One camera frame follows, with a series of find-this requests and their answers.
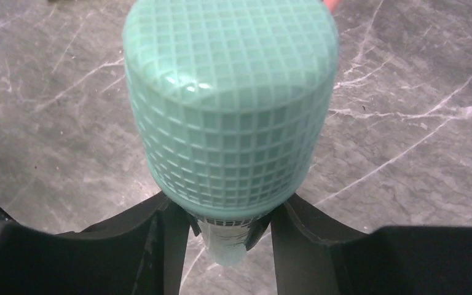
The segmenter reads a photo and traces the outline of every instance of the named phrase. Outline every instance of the marble table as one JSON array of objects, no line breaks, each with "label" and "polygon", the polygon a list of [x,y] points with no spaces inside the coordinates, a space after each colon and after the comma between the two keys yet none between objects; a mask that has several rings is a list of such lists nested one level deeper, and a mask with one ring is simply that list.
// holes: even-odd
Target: marble table
[{"label": "marble table", "polygon": [[[133,0],[0,0],[0,206],[81,230],[154,195],[125,86]],[[340,71],[299,195],[363,232],[472,226],[472,1],[344,0]],[[181,294],[275,294],[270,235],[223,268],[191,236]]]}]

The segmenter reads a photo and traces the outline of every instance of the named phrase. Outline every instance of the textured cup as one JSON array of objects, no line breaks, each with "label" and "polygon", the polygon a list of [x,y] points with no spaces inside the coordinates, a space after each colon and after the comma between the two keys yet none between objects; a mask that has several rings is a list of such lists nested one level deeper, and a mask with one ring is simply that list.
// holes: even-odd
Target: textured cup
[{"label": "textured cup", "polygon": [[337,69],[321,1],[138,0],[123,37],[135,122],[169,198],[237,221],[301,185]]}]

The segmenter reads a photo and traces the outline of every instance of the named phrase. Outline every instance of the gray marble floor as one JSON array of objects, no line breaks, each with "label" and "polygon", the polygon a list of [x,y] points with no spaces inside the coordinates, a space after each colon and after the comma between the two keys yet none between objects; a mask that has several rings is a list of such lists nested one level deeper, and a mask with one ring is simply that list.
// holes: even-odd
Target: gray marble floor
[{"label": "gray marble floor", "polygon": [[[81,230],[158,191],[124,81],[133,0],[0,0],[0,206]],[[472,1],[344,0],[340,71],[298,193],[371,232],[472,226]],[[275,294],[270,236],[236,267],[190,238],[182,294]]]}]

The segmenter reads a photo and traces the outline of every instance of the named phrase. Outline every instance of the grid pattern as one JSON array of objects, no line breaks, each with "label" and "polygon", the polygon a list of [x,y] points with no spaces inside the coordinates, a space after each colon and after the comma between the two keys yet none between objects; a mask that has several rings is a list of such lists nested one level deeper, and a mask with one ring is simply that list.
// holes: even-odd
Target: grid pattern
[{"label": "grid pattern", "polygon": [[139,0],[123,37],[149,168],[176,203],[237,220],[301,185],[337,69],[324,5]]}]

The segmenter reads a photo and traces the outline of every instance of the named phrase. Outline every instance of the gray marble countertop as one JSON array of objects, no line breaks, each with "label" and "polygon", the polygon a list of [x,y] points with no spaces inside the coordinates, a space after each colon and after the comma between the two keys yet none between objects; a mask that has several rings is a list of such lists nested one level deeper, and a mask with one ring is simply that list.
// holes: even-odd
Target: gray marble countertop
[{"label": "gray marble countertop", "polygon": [[[0,0],[0,206],[81,230],[158,191],[124,81],[133,0]],[[472,1],[344,0],[340,71],[298,193],[364,232],[472,226]],[[270,236],[235,266],[191,237],[182,294],[275,294]]]}]

